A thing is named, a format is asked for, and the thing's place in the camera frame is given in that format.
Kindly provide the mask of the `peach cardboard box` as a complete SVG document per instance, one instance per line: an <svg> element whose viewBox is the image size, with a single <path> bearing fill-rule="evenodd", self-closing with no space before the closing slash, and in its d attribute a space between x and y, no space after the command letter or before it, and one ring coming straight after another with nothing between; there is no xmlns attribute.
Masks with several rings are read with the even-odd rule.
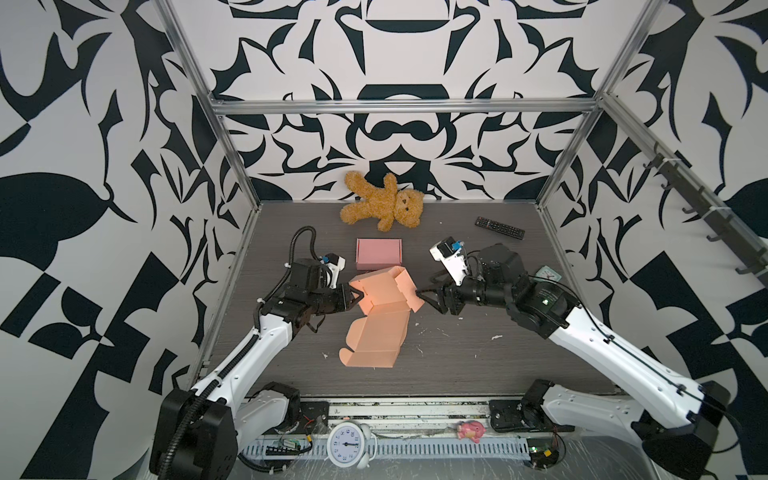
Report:
<svg viewBox="0 0 768 480"><path fill-rule="evenodd" d="M364 316L350 325L340 361L346 367L392 368L406 339L410 314L425 301L416 295L402 266L358 275L350 286L364 294L359 302Z"/></svg>

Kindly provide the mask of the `pink cardboard box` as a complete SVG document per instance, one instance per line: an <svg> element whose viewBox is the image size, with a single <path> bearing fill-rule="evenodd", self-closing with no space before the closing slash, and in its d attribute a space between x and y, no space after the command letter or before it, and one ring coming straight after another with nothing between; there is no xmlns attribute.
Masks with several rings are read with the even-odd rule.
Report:
<svg viewBox="0 0 768 480"><path fill-rule="evenodd" d="M399 238L358 238L358 271L375 271L402 265L402 240Z"/></svg>

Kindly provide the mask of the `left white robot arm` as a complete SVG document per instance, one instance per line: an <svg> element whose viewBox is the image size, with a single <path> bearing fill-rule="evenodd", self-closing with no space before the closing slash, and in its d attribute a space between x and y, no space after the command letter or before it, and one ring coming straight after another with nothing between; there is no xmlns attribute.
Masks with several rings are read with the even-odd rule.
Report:
<svg viewBox="0 0 768 480"><path fill-rule="evenodd" d="M343 257L288 256L277 285L258 299L253 326L232 352L191 389L173 389L163 400L149 470L160 479L225 479L235 464L263 474L284 471L292 459L310 451L291 448L278 461L256 463L246 448L264 433L289 432L302 420L297 389L271 382L255 397L249 391L272 360L311 319L351 310L364 297L339 281Z"/></svg>

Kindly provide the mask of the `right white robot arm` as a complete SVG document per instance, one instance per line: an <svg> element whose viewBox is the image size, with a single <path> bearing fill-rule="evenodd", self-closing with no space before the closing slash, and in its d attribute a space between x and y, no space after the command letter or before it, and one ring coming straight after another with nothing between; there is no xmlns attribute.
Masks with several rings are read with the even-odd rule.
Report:
<svg viewBox="0 0 768 480"><path fill-rule="evenodd" d="M419 298L442 314L467 305L501 308L518 326L570 351L618 386L608 398L537 379L512 408L492 416L498 432L553 432L572 426L642 448L680 479L699 479L715 452L730 394L715 381L698 383L675 372L598 321L566 285L527 272L503 244L480 250L470 266L452 237L430 249L444 270Z"/></svg>

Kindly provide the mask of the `brown teddy bear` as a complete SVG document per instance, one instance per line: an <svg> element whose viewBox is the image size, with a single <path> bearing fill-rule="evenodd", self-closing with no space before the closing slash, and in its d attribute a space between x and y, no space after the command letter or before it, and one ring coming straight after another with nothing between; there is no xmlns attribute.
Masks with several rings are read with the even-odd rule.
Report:
<svg viewBox="0 0 768 480"><path fill-rule="evenodd" d="M345 175L346 187L360 198L358 202L344 206L340 219L348 225L361 220L377 219L377 230L388 232L395 222L407 228L416 228L421 223L424 211L424 193L413 190L399 190L393 173L384 176L384 186L376 187L357 171Z"/></svg>

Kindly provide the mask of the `black remote control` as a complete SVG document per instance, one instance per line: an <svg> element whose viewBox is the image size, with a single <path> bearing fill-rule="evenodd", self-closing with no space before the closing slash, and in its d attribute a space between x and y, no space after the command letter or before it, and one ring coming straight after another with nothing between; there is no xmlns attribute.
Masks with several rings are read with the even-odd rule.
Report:
<svg viewBox="0 0 768 480"><path fill-rule="evenodd" d="M515 240L523 240L525 236L525 231L520 228L513 227L495 220L490 220L485 217L478 217L475 220L475 225L479 228L492 231Z"/></svg>

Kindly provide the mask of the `small teal alarm clock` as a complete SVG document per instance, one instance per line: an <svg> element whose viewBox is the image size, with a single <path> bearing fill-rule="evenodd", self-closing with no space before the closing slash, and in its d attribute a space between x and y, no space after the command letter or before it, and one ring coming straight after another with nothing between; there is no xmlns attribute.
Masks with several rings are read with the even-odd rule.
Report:
<svg viewBox="0 0 768 480"><path fill-rule="evenodd" d="M540 267L535 276L540 279L551 280L554 282L560 282L562 275L549 266Z"/></svg>

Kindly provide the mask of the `small pink toy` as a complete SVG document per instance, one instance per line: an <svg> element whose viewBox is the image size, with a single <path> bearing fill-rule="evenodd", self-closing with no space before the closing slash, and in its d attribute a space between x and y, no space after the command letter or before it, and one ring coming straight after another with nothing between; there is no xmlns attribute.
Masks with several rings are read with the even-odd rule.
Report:
<svg viewBox="0 0 768 480"><path fill-rule="evenodd" d="M479 421L462 421L457 424L456 434L458 439L467 439L475 444L485 435L486 428Z"/></svg>

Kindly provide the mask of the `white round alarm clock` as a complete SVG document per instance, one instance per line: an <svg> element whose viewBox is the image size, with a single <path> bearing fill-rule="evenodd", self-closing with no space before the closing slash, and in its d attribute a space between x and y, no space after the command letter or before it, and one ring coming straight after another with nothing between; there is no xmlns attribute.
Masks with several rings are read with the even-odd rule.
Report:
<svg viewBox="0 0 768 480"><path fill-rule="evenodd" d="M376 457L378 437L368 425L346 420L330 431L326 451L335 466L364 470Z"/></svg>

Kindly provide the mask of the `green circuit board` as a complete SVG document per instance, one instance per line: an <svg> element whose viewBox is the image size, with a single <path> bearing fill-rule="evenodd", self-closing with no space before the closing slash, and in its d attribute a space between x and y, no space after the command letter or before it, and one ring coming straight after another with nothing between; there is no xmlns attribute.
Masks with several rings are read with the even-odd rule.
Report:
<svg viewBox="0 0 768 480"><path fill-rule="evenodd" d="M541 442L529 443L528 455L529 459L524 462L524 465L537 471L546 471L553 468L563 458L559 447Z"/></svg>

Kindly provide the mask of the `grey wall hook rail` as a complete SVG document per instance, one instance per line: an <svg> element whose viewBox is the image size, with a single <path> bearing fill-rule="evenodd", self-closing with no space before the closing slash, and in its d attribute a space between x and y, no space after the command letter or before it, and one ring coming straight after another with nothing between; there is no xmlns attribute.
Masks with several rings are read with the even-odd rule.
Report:
<svg viewBox="0 0 768 480"><path fill-rule="evenodd" d="M652 151L644 169L654 170L664 179L664 192L676 192L685 201L684 214L707 224L709 242L723 243L736 256L741 262L735 268L738 275L753 276L767 288L767 244L682 159L666 152L659 142Z"/></svg>

